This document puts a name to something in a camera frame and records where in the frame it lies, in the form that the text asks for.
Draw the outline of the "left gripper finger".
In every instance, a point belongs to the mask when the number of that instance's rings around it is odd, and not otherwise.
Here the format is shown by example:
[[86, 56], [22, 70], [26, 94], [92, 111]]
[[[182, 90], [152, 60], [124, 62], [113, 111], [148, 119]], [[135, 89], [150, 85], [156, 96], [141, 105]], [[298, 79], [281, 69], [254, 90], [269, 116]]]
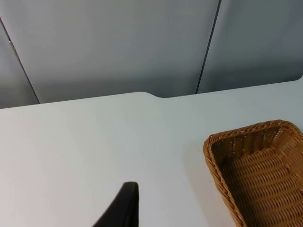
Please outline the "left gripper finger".
[[139, 185], [125, 182], [93, 227], [138, 227]]

